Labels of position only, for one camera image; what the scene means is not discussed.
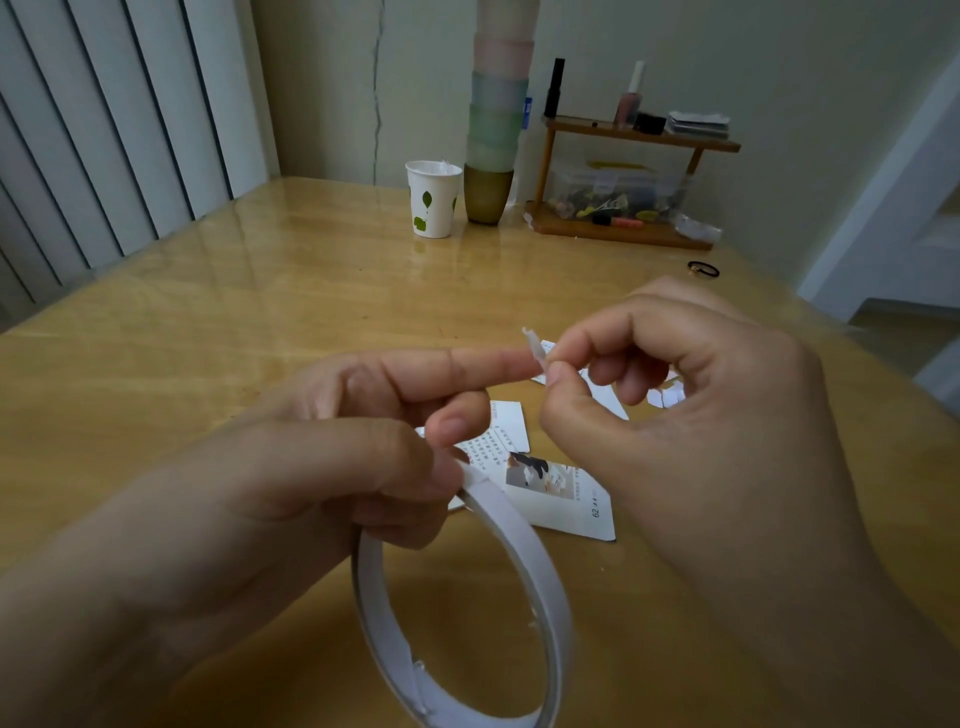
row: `photo on card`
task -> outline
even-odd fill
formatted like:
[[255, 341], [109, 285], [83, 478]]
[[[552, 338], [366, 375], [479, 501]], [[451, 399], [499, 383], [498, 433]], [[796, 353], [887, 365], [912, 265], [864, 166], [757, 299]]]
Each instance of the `photo on card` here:
[[511, 452], [507, 458], [506, 481], [517, 488], [569, 500], [576, 498], [572, 468], [521, 452]]

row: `finger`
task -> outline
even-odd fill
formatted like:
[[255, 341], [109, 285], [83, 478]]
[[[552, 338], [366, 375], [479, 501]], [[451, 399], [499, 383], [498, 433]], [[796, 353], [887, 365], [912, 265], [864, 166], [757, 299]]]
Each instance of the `finger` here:
[[470, 464], [470, 456], [463, 452], [460, 448], [447, 448], [446, 451], [453, 455], [453, 457], [460, 462], [467, 463], [468, 465]]
[[223, 484], [231, 506], [259, 518], [289, 518], [350, 494], [446, 503], [463, 484], [448, 452], [390, 419], [258, 423], [199, 447], [205, 451], [189, 450], [175, 467], [191, 469], [191, 482]]
[[590, 381], [601, 387], [606, 387], [620, 379], [627, 371], [627, 363], [630, 357], [634, 352], [639, 351], [636, 347], [631, 347], [631, 349], [614, 352], [606, 356], [598, 356], [591, 361], [588, 371]]
[[[623, 462], [623, 452], [631, 449], [631, 424], [596, 401], [577, 370], [564, 361], [547, 368], [540, 426], [557, 447], [601, 481], [608, 475], [606, 463]], [[610, 482], [619, 480], [622, 473]]]
[[418, 503], [389, 496], [359, 496], [350, 517], [364, 526], [417, 526], [446, 513], [446, 502]]
[[661, 276], [656, 280], [640, 286], [630, 295], [635, 296], [637, 294], [660, 296], [661, 298], [670, 299], [671, 301], [696, 303], [717, 313], [730, 316], [732, 319], [755, 323], [753, 319], [726, 299], [717, 296], [712, 291], [708, 291], [703, 286], [688, 280], [676, 279], [673, 276]]
[[[413, 424], [420, 425], [440, 409], [448, 397], [528, 379], [540, 374], [542, 369], [529, 349], [519, 348], [338, 354], [318, 361], [268, 391], [234, 418], [228, 428], [269, 420], [322, 420], [344, 414], [338, 412], [336, 406], [343, 397], [346, 381], [357, 371], [377, 373], [384, 380], [384, 386], [392, 387], [403, 402], [425, 403], [418, 416], [411, 418], [418, 420]], [[333, 409], [319, 410], [320, 403]]]
[[490, 395], [486, 390], [454, 395], [426, 421], [425, 437], [435, 448], [449, 448], [479, 437], [490, 426]]
[[419, 549], [429, 546], [437, 538], [440, 529], [444, 527], [445, 520], [446, 511], [444, 510], [440, 517], [417, 526], [382, 525], [365, 528], [364, 530], [375, 539], [385, 541], [388, 544], [401, 548]]
[[372, 352], [403, 401], [417, 402], [522, 381], [540, 374], [529, 349], [418, 349]]
[[647, 376], [639, 356], [633, 357], [627, 364], [627, 370], [616, 381], [616, 396], [624, 404], [640, 404], [647, 396], [647, 390], [657, 386]]
[[698, 304], [642, 294], [569, 328], [547, 359], [580, 368], [598, 356], [636, 344], [689, 374], [703, 368], [719, 351], [736, 347], [748, 330], [755, 329]]

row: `wall crack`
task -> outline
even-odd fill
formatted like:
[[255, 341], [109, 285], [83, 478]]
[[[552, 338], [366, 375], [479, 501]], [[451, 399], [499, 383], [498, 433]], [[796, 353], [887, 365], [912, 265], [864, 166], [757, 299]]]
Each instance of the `wall crack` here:
[[384, 18], [387, 14], [387, 0], [380, 0], [380, 11], [377, 17], [376, 43], [373, 45], [373, 111], [376, 114], [376, 129], [373, 132], [373, 184], [376, 185], [376, 163], [380, 156], [380, 130], [383, 128], [383, 119], [380, 117], [380, 94], [376, 87], [377, 74], [380, 70], [380, 41], [383, 40]]

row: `tape backing paper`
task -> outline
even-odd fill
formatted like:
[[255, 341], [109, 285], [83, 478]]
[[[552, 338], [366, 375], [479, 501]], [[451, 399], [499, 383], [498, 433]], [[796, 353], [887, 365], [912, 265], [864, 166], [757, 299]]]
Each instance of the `tape backing paper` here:
[[533, 527], [481, 471], [464, 465], [458, 494], [507, 549], [540, 628], [547, 689], [541, 708], [527, 716], [486, 716], [459, 702], [415, 662], [390, 606], [383, 577], [383, 544], [362, 533], [353, 553], [353, 591], [364, 636], [380, 672], [424, 728], [550, 728], [557, 719], [573, 654], [573, 622], [564, 586]]

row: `vertical blinds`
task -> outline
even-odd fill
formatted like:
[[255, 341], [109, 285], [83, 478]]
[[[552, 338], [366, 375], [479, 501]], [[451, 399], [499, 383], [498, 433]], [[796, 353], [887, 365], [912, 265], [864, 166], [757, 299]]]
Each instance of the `vertical blinds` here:
[[0, 0], [0, 327], [278, 173], [249, 0]]

